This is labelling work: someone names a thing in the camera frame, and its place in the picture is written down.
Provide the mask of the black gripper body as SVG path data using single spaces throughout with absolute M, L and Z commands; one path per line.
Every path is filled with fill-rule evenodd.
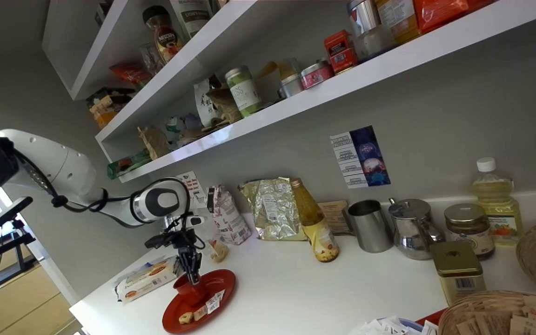
M 201 265 L 201 249 L 204 241 L 195 234 L 193 226 L 199 223 L 197 215 L 184 213 L 167 223 L 167 226 L 150 236 L 147 247 L 175 247 L 177 260 L 182 267 L 199 267 Z

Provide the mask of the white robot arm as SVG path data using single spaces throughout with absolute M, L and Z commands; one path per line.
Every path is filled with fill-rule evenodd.
M 0 130 L 0 185 L 20 182 L 18 172 L 28 176 L 29 185 L 48 193 L 56 208 L 98 211 L 123 226 L 143 226 L 163 219 L 165 228 L 150 236 L 145 245 L 173 245 L 188 282 L 201 280 L 199 236 L 190 226 L 195 215 L 182 180 L 158 178 L 130 195 L 111 197 L 96 182 L 96 169 L 85 154 L 37 133 L 3 128 Z

